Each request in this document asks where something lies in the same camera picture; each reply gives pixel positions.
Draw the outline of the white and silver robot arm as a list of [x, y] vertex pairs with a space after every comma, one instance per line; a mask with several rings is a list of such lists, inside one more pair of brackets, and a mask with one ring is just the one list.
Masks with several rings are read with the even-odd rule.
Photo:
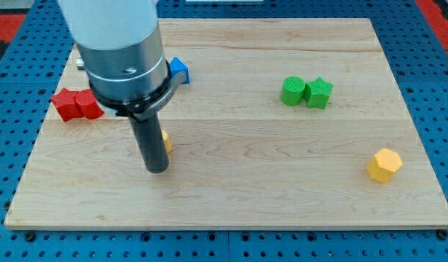
[[100, 107], [142, 122], [186, 81], [172, 73], [155, 0], [58, 0]]

